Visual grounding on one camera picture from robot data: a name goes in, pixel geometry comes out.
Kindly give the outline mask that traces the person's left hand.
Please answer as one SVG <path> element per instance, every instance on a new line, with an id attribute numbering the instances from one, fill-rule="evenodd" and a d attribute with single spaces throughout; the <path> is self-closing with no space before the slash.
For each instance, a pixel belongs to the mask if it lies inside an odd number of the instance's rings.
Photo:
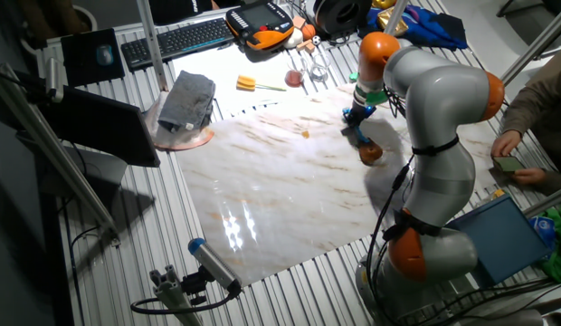
<path id="1" fill-rule="evenodd" d="M 525 168 L 516 170 L 511 177 L 522 186 L 534 186 L 543 182 L 547 173 L 542 168 Z"/>

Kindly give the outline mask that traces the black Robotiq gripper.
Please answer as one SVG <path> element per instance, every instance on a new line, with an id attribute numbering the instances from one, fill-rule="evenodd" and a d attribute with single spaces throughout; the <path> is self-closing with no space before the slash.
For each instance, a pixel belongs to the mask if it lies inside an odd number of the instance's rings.
<path id="1" fill-rule="evenodd" d="M 356 103 L 348 110 L 347 113 L 343 114 L 343 120 L 348 127 L 352 126 L 353 130 L 360 130 L 360 123 L 366 118 L 370 117 L 376 110 L 375 106 L 359 106 Z"/>

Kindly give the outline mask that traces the person's right hand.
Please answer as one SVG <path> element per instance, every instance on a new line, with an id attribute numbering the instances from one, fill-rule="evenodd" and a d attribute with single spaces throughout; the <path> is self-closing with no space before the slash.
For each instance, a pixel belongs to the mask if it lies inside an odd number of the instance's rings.
<path id="1" fill-rule="evenodd" d="M 516 130 L 504 131 L 497 137 L 492 145 L 490 154 L 492 157 L 506 157 L 521 141 L 522 134 Z"/>

